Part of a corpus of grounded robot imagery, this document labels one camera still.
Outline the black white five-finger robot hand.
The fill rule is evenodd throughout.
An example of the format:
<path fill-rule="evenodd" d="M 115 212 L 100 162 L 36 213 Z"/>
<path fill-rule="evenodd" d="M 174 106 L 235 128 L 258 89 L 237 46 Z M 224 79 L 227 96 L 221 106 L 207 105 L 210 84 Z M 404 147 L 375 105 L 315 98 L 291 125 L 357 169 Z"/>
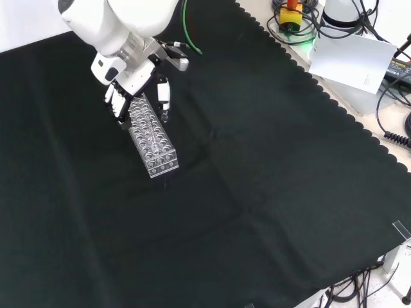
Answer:
<path fill-rule="evenodd" d="M 100 83 L 108 87 L 104 102 L 122 129 L 131 127 L 131 102 L 140 97 L 153 81 L 157 82 L 158 115 L 162 122 L 168 121 L 171 89 L 167 77 L 156 73 L 156 65 L 160 62 L 157 56 L 149 56 L 128 75 L 127 64 L 120 57 L 105 57 L 99 53 L 96 55 L 91 71 Z"/>

